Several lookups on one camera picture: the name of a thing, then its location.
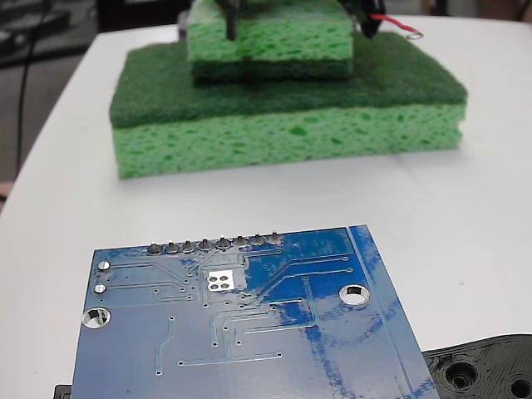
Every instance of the screw hole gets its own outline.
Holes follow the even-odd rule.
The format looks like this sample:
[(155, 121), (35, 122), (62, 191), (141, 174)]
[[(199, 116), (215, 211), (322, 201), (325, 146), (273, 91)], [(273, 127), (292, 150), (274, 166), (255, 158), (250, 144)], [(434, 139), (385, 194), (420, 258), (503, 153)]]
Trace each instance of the screw hole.
[(525, 380), (517, 380), (512, 384), (511, 388), (512, 394), (518, 398), (529, 397), (532, 393), (532, 387)]
[(476, 369), (466, 362), (458, 362), (446, 370), (447, 381), (457, 389), (473, 385), (478, 377)]
[(346, 285), (340, 290), (340, 299), (347, 305), (360, 306), (369, 301), (370, 293), (362, 285)]
[(83, 313), (81, 323), (87, 328), (102, 328), (111, 320), (111, 313), (105, 308), (91, 308)]

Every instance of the wire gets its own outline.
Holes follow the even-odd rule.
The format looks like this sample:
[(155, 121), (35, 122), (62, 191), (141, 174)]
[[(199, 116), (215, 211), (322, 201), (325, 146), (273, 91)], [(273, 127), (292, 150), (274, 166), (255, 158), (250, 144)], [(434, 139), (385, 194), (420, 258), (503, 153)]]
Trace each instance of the wire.
[(42, 24), (44, 23), (45, 18), (48, 15), (48, 12), (52, 9), (52, 4), (48, 3), (44, 6), (42, 10), (41, 18), (37, 26), (32, 29), (30, 36), (30, 47), (27, 50), (26, 62), (24, 63), (24, 69), (22, 71), (22, 82), (20, 85), (20, 93), (18, 95), (18, 121), (17, 121), (17, 160), (15, 164), (15, 177), (20, 173), (22, 168), (22, 128), (24, 125), (24, 97), (26, 96), (26, 83), (27, 83), (27, 74), (32, 64), (33, 51), (35, 50), (35, 45), (39, 38), (39, 32), (41, 31)]
[(400, 23), (399, 21), (397, 21), (396, 19), (393, 19), (392, 17), (388, 17), (387, 15), (384, 15), (384, 14), (370, 14), (370, 18), (371, 19), (376, 19), (378, 21), (391, 22), (394, 25), (397, 25), (403, 31), (410, 32), (411, 35), (408, 35), (406, 37), (408, 39), (415, 40), (415, 39), (421, 39), (423, 37), (423, 34), (421, 32), (419, 32), (417, 29), (415, 29), (414, 27), (408, 27), (407, 25), (404, 25), (404, 24)]

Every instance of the circuit board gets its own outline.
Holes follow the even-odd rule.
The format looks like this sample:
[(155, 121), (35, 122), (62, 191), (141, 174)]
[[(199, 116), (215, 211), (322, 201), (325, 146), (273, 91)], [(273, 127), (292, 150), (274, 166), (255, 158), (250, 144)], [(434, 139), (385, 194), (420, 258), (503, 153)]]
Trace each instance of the circuit board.
[(437, 398), (366, 226), (97, 250), (73, 399)]

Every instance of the white table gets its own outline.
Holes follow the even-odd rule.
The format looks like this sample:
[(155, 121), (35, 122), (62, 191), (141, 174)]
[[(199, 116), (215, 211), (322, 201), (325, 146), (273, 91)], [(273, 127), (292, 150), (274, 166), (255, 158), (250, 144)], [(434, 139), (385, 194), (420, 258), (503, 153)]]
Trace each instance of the white table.
[(116, 81), (130, 49), (176, 28), (100, 35), (0, 217), (2, 397), (71, 382), (93, 250), (151, 241), (368, 224), (422, 350), (532, 333), (532, 26), (402, 21), (470, 91), (459, 150), (127, 181)]

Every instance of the stacked sponges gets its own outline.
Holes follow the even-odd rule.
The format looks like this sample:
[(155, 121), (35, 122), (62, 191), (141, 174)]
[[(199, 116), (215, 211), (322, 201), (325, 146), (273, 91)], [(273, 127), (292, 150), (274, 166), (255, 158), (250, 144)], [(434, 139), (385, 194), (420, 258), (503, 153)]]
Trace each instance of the stacked sponges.
[(249, 0), (236, 41), (214, 0), (187, 42), (133, 51), (111, 106), (121, 178), (449, 149), (466, 90), (403, 37), (367, 40), (335, 0)]

